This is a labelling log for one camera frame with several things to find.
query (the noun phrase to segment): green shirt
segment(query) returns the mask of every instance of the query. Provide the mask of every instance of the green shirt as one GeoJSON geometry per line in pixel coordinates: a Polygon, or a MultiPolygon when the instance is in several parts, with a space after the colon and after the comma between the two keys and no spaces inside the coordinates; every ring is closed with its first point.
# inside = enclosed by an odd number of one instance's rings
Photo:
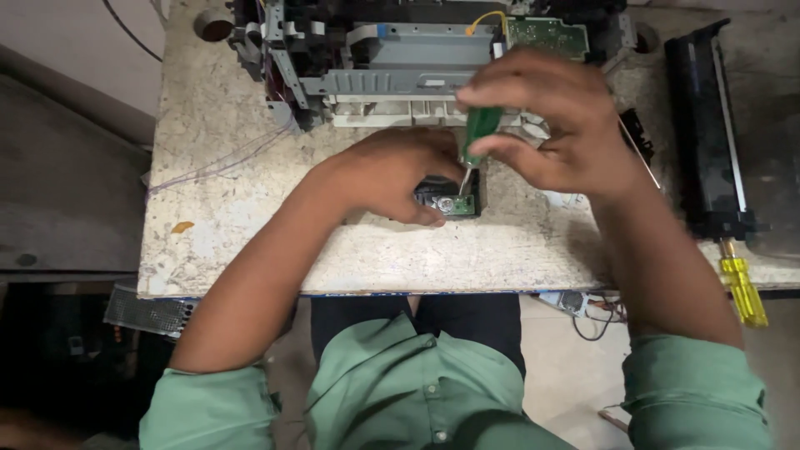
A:
{"type": "MultiPolygon", "coordinates": [[[[774,446],[764,385],[744,352],[673,335],[635,338],[631,350],[623,407],[636,448],[774,446]]],[[[306,427],[317,450],[572,448],[524,416],[522,394],[519,370],[500,352],[444,332],[417,335],[400,315],[356,324],[328,343],[306,427]]],[[[278,413],[261,368],[166,369],[139,438],[145,450],[273,448],[269,424],[278,413]]]]}

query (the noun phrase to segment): green screwdriver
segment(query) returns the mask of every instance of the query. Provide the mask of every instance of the green screwdriver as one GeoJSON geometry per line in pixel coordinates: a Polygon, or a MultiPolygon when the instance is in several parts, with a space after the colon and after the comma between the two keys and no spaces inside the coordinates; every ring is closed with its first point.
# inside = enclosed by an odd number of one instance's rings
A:
{"type": "Polygon", "coordinates": [[[461,164],[466,167],[464,180],[461,181],[461,188],[458,189],[459,195],[464,195],[467,184],[470,181],[472,170],[481,163],[482,156],[470,155],[470,145],[478,139],[492,135],[500,126],[503,109],[501,107],[475,108],[471,107],[466,116],[466,142],[461,149],[461,164]]]}

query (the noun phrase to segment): black pants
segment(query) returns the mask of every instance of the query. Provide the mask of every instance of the black pants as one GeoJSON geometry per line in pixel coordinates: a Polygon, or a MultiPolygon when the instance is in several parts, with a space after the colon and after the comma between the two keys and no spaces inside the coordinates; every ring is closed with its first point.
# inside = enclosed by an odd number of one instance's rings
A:
{"type": "Polygon", "coordinates": [[[311,344],[319,364],[325,346],[345,328],[373,319],[394,319],[405,312],[418,334],[444,331],[454,338],[491,347],[508,357],[525,379],[519,344],[517,294],[423,295],[412,317],[405,296],[314,297],[311,299],[311,344]]]}

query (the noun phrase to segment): person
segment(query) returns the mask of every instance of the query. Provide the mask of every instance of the person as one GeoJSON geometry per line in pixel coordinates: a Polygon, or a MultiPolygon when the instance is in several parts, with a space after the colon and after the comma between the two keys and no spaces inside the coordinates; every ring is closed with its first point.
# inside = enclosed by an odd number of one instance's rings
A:
{"type": "MultiPolygon", "coordinates": [[[[623,143],[599,70],[515,48],[457,100],[544,117],[553,136],[538,148],[496,134],[470,152],[538,189],[589,199],[629,315],[623,406],[633,445],[772,448],[765,388],[726,293],[623,143]]],[[[196,308],[140,423],[142,448],[272,448],[279,406],[253,364],[326,241],[352,211],[444,225],[412,191],[427,175],[460,181],[455,153],[447,131],[389,129],[310,170],[196,308]]],[[[404,298],[319,299],[311,310],[312,448],[571,448],[522,410],[516,295],[426,297],[416,316],[404,298]]]]}

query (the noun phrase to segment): wall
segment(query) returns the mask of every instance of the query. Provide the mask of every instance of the wall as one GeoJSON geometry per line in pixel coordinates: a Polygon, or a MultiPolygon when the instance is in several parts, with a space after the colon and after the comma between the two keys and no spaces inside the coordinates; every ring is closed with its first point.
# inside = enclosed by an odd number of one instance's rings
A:
{"type": "MultiPolygon", "coordinates": [[[[110,3],[161,56],[164,30],[149,0],[110,3]]],[[[166,13],[169,0],[164,3],[166,13]]],[[[122,31],[100,0],[0,0],[0,63],[117,134],[152,143],[161,63],[122,31]]]]}

